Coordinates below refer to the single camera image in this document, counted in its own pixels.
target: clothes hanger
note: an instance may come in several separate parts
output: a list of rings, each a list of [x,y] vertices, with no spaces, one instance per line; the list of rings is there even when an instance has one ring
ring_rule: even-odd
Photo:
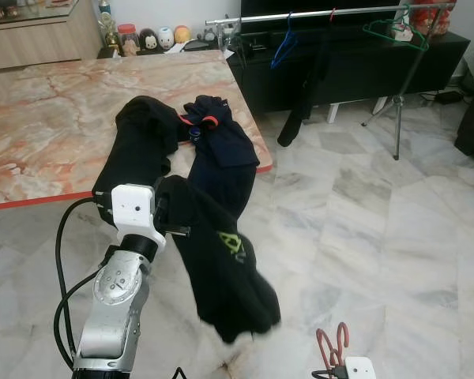
[[[286,36],[284,36],[283,42],[277,49],[273,60],[270,62],[271,69],[277,68],[299,42],[296,33],[292,32],[292,13],[293,12],[290,12],[288,14],[288,31],[286,32]]]
[[[423,34],[421,34],[420,32],[418,32],[412,25],[410,25],[409,23],[405,22],[405,16],[408,16],[409,13],[411,12],[411,7],[409,5],[405,5],[406,6],[406,10],[404,12],[404,14],[402,14],[402,16],[399,16],[395,19],[386,19],[386,20],[376,20],[376,21],[372,21],[371,23],[369,24],[365,24],[363,26],[363,31],[366,32],[366,33],[369,33],[373,36],[377,36],[377,37],[381,37],[383,39],[387,39],[388,41],[393,41],[393,42],[396,42],[396,43],[402,43],[404,45],[407,45],[407,46],[410,46],[412,47],[413,49],[417,49],[417,50],[421,50],[421,51],[427,51],[428,48],[429,48],[429,45],[428,45],[428,42],[425,40],[425,37],[423,36]],[[415,43],[410,43],[410,42],[405,42],[405,41],[399,41],[399,40],[396,40],[390,36],[387,36],[385,34],[381,34],[379,32],[376,32],[375,30],[372,30],[372,28],[376,25],[376,24],[387,24],[387,25],[392,25],[391,28],[393,30],[397,30],[399,32],[403,32],[404,31],[404,28],[410,28],[411,29],[411,32],[414,36],[418,36],[419,40],[421,41],[421,43],[419,45],[415,44]]]

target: green hanger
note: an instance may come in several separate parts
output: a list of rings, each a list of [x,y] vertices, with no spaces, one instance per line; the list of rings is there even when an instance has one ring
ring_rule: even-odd
[[[370,24],[365,24],[363,26],[363,31],[367,32],[369,34],[372,34],[373,36],[377,36],[377,37],[387,39],[388,41],[393,41],[393,42],[396,42],[396,43],[402,43],[404,45],[412,47],[413,49],[417,49],[417,50],[421,50],[421,51],[427,51],[429,46],[428,46],[428,42],[425,40],[425,37],[420,32],[418,32],[416,29],[414,29],[414,27],[412,25],[405,22],[405,19],[404,19],[405,16],[409,15],[409,13],[411,12],[411,7],[409,5],[406,5],[406,8],[407,9],[405,10],[404,14],[402,14],[402,16],[400,16],[400,17],[397,17],[396,19],[392,20],[390,18],[390,19],[387,19],[387,20],[376,20],[376,21],[372,21]],[[397,41],[396,39],[394,39],[390,36],[375,32],[375,31],[372,30],[372,27],[376,24],[391,24],[392,29],[397,30],[399,32],[403,32],[404,29],[403,28],[398,28],[394,25],[396,25],[396,24],[404,25],[405,28],[410,28],[411,29],[411,32],[412,32],[413,35],[419,37],[419,40],[421,41],[421,44],[420,45],[415,45],[414,43],[410,43],[410,42]]]

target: black tv cabinet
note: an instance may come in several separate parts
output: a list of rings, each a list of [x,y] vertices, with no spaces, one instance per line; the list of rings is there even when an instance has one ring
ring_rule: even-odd
[[[434,37],[408,92],[444,89],[469,42],[452,32]],[[234,54],[228,64],[252,111],[282,111],[295,104],[317,51],[317,45],[298,46],[276,69],[270,69],[276,48],[255,51],[245,65]],[[417,52],[378,37],[333,41],[328,72],[318,84],[315,103],[396,95]]]

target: clothes drying rack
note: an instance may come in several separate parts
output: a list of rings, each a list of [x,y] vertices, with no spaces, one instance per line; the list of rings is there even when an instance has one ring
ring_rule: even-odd
[[[415,10],[415,9],[437,9],[438,12],[435,13],[434,20],[431,23],[430,29],[425,37],[426,43],[429,44],[431,41],[433,31],[438,24],[438,21],[444,11],[448,8],[453,8],[455,2],[443,2],[439,4],[412,4],[409,6],[375,6],[369,8],[351,8],[351,9],[334,9],[334,10],[320,10],[314,12],[299,12],[299,13],[282,13],[282,14],[270,14],[265,16],[252,16],[252,17],[237,17],[237,18],[227,18],[220,20],[206,21],[205,25],[216,26],[216,36],[218,40],[218,46],[220,49],[224,49],[223,45],[223,30],[226,24],[235,24],[235,23],[251,23],[251,22],[264,22],[264,21],[274,21],[274,20],[286,20],[290,18],[304,18],[304,17],[333,17],[338,15],[349,15],[349,14],[358,14],[358,13],[384,13],[384,12],[393,12],[393,11],[405,11],[405,10]],[[399,93],[392,97],[392,99],[376,114],[374,114],[369,120],[362,122],[362,126],[367,126],[369,123],[375,121],[383,113],[389,110],[392,106],[396,108],[396,118],[395,118],[395,153],[393,158],[395,160],[399,159],[399,149],[401,144],[401,114],[402,107],[404,106],[404,94],[407,92],[409,85],[411,84],[412,79],[415,76],[415,73],[418,69],[419,64],[421,63],[423,56],[425,55],[425,50],[418,50],[414,62],[412,63],[409,71],[407,72],[404,83],[402,84],[401,90]]]

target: blue hanger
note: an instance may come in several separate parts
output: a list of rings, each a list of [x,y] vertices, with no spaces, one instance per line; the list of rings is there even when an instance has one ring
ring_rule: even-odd
[[[286,36],[284,36],[283,42],[277,49],[274,59],[270,62],[271,69],[277,68],[299,42],[296,33],[292,32],[292,13],[293,12],[290,12],[288,14],[288,31],[286,32]]]

